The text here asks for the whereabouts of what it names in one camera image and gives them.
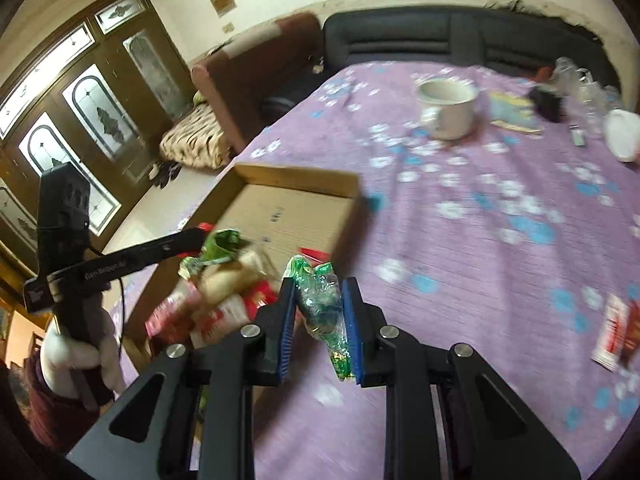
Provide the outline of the left gloved hand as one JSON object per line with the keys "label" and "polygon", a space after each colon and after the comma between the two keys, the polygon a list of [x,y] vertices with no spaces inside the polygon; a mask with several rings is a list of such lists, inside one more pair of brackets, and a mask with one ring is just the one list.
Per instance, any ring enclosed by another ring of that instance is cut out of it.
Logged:
{"label": "left gloved hand", "polygon": [[44,383],[57,396],[79,400],[80,393],[72,373],[78,370],[94,370],[101,373],[104,386],[112,393],[121,394],[126,389],[119,362],[115,326],[110,315],[102,307],[102,296],[87,300],[89,311],[98,314],[101,340],[96,347],[74,339],[56,314],[49,324],[40,349],[40,367]]}

